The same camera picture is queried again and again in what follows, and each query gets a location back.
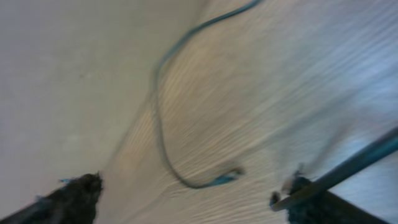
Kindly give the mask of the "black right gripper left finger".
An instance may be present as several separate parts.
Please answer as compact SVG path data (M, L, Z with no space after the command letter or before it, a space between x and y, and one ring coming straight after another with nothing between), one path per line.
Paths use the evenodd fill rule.
M93 224L103 191L99 172L62 179L65 185L1 219L1 224Z

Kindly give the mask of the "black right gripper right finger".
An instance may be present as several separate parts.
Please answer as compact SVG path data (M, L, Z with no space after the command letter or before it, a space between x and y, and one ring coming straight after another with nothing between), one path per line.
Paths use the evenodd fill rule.
M327 174L314 181L317 195L287 208L289 223L303 224L383 224L384 220L343 200L329 189L345 180L340 174Z

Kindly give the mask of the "black USB cable pulled apart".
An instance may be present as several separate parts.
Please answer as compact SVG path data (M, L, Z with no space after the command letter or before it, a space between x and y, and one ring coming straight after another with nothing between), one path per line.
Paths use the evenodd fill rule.
M162 118L160 115L160 101L159 101L159 82L161 80L161 71L164 65L172 59L183 46L196 34L198 34L203 29L216 24L217 22L229 19L230 17L237 16L240 13L248 11L256 7L261 1L254 0L247 4L222 14L218 17L210 19L204 23L201 23L192 29L188 30L173 46L166 51L164 56L160 59L158 64L154 69L154 80L152 84L152 97L154 101L154 120L157 128L158 144L159 144L159 154L165 167L169 172L176 178L178 182L189 189L205 189L208 187L214 187L217 185L228 184L234 179L229 178L229 173L225 172L217 178L205 184L194 184L189 182L183 176L181 176L177 170L173 167L166 150L164 132L162 126ZM273 211L287 210L294 206L300 205L312 198L325 193L334 186L340 184L351 176L361 172L365 168L373 165L374 163L380 161L381 159L395 153L397 151L397 128L390 130L385 135L381 136L379 139L375 140L371 144L367 145L362 150L358 151L355 155L349 157L347 160L336 166L334 169L326 173L324 176L320 177L315 182L311 183L304 189L292 194L291 196L280 200L278 202L271 203L271 209Z

